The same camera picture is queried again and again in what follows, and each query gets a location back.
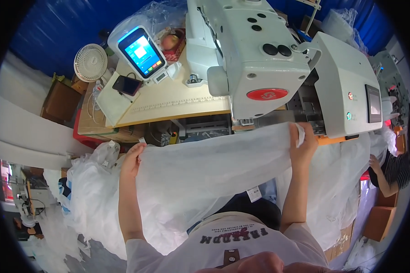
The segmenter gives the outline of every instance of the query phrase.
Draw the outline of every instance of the hand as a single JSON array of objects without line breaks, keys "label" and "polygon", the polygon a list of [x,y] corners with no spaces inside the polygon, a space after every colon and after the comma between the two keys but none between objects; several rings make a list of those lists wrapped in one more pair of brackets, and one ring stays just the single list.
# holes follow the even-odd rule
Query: hand
[{"label": "hand", "polygon": [[370,164],[370,167],[372,167],[374,172],[379,172],[379,171],[382,172],[381,166],[379,165],[379,161],[376,158],[376,156],[370,155],[369,164]]},{"label": "hand", "polygon": [[120,175],[126,175],[130,178],[137,176],[141,163],[141,159],[138,156],[141,155],[146,145],[147,144],[140,142],[129,149],[123,161],[123,165],[121,165]]},{"label": "hand", "polygon": [[295,123],[290,123],[290,159],[293,170],[301,171],[308,170],[314,152],[317,150],[318,140],[310,123],[298,122],[298,124],[304,128],[305,139],[304,143],[296,148],[299,143],[299,130]]}]

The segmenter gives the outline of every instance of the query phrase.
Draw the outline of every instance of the small display device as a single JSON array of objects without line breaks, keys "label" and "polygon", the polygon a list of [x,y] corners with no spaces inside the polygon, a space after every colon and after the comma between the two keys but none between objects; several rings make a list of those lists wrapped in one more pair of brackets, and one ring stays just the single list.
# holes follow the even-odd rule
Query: small display device
[{"label": "small display device", "polygon": [[132,79],[120,75],[112,85],[112,88],[122,93],[135,96],[138,89],[140,89],[141,85],[142,82],[137,79]]},{"label": "small display device", "polygon": [[119,39],[118,49],[143,79],[149,79],[166,65],[159,48],[141,26]]},{"label": "small display device", "polygon": [[367,96],[367,122],[382,122],[381,95],[379,90],[367,84],[365,86]]}]

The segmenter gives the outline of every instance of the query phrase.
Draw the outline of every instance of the striped shirt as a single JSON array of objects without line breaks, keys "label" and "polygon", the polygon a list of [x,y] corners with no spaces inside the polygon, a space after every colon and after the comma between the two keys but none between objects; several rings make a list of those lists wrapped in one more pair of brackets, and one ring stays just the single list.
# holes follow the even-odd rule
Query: striped shirt
[{"label": "striped shirt", "polygon": [[382,165],[384,177],[390,186],[397,181],[399,190],[402,190],[410,183],[410,156],[408,153],[398,157],[388,153],[387,156]]}]

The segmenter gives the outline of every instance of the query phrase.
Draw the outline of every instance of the woman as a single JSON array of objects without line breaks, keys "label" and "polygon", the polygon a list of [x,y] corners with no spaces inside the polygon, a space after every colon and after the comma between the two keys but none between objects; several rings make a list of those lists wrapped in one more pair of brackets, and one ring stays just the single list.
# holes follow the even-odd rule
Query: woman
[{"label": "woman", "polygon": [[320,245],[306,224],[308,167],[317,149],[309,123],[300,123],[305,141],[296,148],[298,129],[290,124],[292,178],[279,209],[260,199],[236,195],[216,214],[188,230],[188,239],[163,256],[146,242],[135,177],[145,144],[132,147],[120,173],[118,217],[126,243],[128,273],[319,273],[328,269]]},{"label": "woman", "polygon": [[369,163],[370,181],[384,197],[392,196],[410,183],[410,156],[407,152],[395,157],[387,151],[382,166],[376,156],[370,155]]}]

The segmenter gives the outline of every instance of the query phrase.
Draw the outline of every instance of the pen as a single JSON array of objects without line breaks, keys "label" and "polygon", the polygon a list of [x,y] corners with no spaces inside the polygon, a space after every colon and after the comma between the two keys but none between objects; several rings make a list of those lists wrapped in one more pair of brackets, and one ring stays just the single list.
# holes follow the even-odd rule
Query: pen
[{"label": "pen", "polygon": [[125,94],[121,93],[120,91],[118,91],[118,93],[129,100],[129,98],[128,98]]}]

